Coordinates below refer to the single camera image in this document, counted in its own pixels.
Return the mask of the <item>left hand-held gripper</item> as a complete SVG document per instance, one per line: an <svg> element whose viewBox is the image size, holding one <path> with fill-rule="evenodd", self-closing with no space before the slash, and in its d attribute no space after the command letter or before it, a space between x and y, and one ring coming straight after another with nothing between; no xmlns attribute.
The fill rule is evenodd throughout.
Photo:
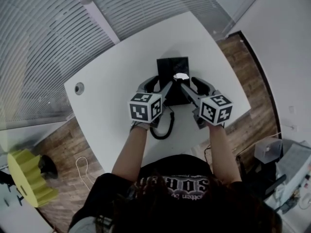
<svg viewBox="0 0 311 233"><path fill-rule="evenodd" d="M158 80L158 76L153 76L142 82L129 100L128 111L132 121L149 123L152 128L158 127L165 110L166 96L173 84L169 81L159 92L154 92Z"/></svg>

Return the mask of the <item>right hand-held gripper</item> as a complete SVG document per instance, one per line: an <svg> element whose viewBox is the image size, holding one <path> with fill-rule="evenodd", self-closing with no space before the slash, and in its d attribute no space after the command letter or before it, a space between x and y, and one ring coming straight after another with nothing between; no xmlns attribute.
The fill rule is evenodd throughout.
<svg viewBox="0 0 311 233"><path fill-rule="evenodd" d="M214 86L207 81L192 77L192 83L196 86L197 92L185 83L181 83L181 91L190 103L198 103L198 108L193 110L194 120L199 127L203 129L207 124L224 127L232 113L233 102L227 95L216 90Z"/></svg>

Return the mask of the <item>black rectangular box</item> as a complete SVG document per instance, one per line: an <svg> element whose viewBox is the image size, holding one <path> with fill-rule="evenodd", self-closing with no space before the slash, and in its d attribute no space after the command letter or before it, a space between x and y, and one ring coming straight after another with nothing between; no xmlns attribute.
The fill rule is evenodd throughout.
<svg viewBox="0 0 311 233"><path fill-rule="evenodd" d="M173 82L167 93L165 105L189 104L181 89L181 83L190 86L188 57L157 59L157 69L160 89L164 88L169 81Z"/></svg>

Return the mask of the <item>person's left forearm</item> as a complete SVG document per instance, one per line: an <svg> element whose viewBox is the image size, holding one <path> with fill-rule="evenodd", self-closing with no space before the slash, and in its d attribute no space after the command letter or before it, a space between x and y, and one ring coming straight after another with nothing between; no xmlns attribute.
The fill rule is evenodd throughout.
<svg viewBox="0 0 311 233"><path fill-rule="evenodd" d="M139 176L147 140L147 130L135 126L112 168L111 173L131 182L136 182Z"/></svg>

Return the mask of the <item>person's right forearm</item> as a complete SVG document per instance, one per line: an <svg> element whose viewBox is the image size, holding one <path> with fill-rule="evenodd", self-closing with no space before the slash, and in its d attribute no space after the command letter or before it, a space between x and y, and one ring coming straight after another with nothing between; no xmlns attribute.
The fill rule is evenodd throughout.
<svg viewBox="0 0 311 233"><path fill-rule="evenodd" d="M212 156L212 170L223 184L241 182L241 176L235 156L222 126L209 125L209 139Z"/></svg>

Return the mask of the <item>black office chair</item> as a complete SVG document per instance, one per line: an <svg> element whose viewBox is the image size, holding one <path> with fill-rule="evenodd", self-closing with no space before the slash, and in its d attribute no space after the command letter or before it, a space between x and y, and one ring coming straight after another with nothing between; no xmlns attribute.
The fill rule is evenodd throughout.
<svg viewBox="0 0 311 233"><path fill-rule="evenodd" d="M246 172L245 166L240 155L236 157L240 165L242 181L247 184L250 190L261 200L271 196L276 188L286 181L287 175L283 174L276 177L276 162L262 163L256 161L256 164L249 172Z"/></svg>

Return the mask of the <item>pale wristwatch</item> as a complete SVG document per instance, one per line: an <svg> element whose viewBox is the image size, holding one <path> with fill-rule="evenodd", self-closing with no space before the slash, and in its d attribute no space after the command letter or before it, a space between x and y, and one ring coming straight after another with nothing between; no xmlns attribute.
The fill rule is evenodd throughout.
<svg viewBox="0 0 311 233"><path fill-rule="evenodd" d="M150 128L150 124L149 123L145 123L145 122L133 121L132 124L131 124L131 129L130 130L133 130L135 127L140 127L140 128L145 129L146 131L148 131L149 128Z"/></svg>

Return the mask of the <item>person's white trousers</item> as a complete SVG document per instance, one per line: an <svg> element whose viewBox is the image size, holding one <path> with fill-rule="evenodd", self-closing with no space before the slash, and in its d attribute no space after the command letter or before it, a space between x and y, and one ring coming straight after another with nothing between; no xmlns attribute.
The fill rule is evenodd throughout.
<svg viewBox="0 0 311 233"><path fill-rule="evenodd" d="M201 160L204 160L206 161L206 150L207 148L202 148L200 146L198 147L193 147L193 148L190 148L189 150L183 152L183 154L186 154L186 155L191 155L191 156L194 156L196 158L199 158Z"/></svg>

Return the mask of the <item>person's black printed t-shirt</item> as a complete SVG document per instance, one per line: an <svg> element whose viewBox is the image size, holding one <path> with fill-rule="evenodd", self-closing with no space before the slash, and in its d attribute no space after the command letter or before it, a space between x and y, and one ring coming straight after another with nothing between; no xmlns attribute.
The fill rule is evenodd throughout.
<svg viewBox="0 0 311 233"><path fill-rule="evenodd" d="M282 220L244 183L223 185L180 154L142 167L135 183L98 177L68 233L282 233Z"/></svg>

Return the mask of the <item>black round object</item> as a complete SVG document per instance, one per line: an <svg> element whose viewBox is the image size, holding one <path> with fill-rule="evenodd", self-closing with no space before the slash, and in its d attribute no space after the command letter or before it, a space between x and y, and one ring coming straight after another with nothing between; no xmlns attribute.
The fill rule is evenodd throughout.
<svg viewBox="0 0 311 233"><path fill-rule="evenodd" d="M58 171L53 160L47 155L41 155L38 167L46 179L58 179Z"/></svg>

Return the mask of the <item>yellow-green folding stool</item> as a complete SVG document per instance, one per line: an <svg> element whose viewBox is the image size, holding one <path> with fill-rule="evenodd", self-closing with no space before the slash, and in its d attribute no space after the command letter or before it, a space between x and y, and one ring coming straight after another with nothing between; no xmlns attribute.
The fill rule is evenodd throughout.
<svg viewBox="0 0 311 233"><path fill-rule="evenodd" d="M58 190L49 187L38 167L41 155L30 150L16 150L8 153L9 172L24 199L33 207L46 205L57 198Z"/></svg>

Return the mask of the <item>black stand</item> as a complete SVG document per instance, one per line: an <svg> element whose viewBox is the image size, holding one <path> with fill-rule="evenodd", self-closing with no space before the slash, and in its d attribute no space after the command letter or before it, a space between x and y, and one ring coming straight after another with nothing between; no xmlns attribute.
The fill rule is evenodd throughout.
<svg viewBox="0 0 311 233"><path fill-rule="evenodd" d="M9 192L11 192L10 188L11 186L13 185L16 185L12 176L10 174L7 174L3 171L0 170L0 184L6 184L8 189L9 189ZM20 206L22 206L22 200L24 199L23 196L19 197L17 196L17 200L20 204Z"/></svg>

